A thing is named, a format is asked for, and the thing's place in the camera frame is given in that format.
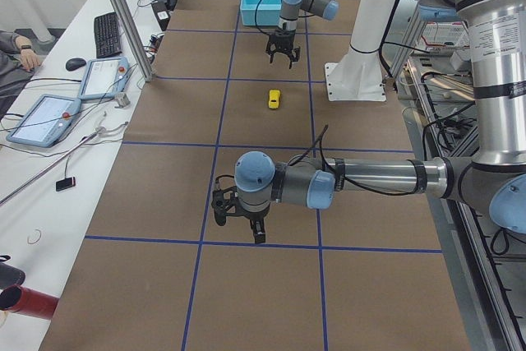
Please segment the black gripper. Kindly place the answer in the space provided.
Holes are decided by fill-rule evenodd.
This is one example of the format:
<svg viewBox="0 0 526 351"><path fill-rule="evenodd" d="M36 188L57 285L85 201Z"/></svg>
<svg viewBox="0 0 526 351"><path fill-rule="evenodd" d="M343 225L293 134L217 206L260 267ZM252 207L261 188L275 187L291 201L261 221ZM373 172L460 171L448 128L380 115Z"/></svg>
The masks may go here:
<svg viewBox="0 0 526 351"><path fill-rule="evenodd" d="M268 36L265 52L270 57L270 64L274 61L276 53L282 53L288 56L289 69L291 69L293 64L299 60L300 48L294 47L295 34L295 30L283 30L277 28Z"/></svg>
<svg viewBox="0 0 526 351"><path fill-rule="evenodd" d="M265 232L265 217L270 212L270 204L256 206L245 206L243 201L235 198L233 203L233 211L229 213L233 217L244 217L250 221L251 230L253 233L254 243L263 244L266 242ZM214 212L215 223L218 226L225 226L227 216L222 211Z"/></svg>

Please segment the person's hand on desk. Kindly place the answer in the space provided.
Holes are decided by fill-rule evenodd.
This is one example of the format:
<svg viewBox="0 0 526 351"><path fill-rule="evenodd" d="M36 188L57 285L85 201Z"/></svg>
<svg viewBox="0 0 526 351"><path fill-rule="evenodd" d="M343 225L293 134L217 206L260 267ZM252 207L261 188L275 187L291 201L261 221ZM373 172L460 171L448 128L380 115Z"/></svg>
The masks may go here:
<svg viewBox="0 0 526 351"><path fill-rule="evenodd" d="M31 72L39 67L42 62L32 48L23 48L20 51L20 63L27 72Z"/></svg>

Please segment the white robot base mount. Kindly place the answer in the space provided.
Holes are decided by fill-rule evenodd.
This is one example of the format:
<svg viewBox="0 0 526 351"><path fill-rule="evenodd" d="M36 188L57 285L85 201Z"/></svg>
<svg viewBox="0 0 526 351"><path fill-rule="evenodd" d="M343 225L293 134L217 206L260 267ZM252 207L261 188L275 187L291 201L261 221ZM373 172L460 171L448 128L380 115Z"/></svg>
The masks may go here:
<svg viewBox="0 0 526 351"><path fill-rule="evenodd" d="M325 64L330 101L386 100L379 48L394 1L360 0L348 52L339 62Z"/></svg>

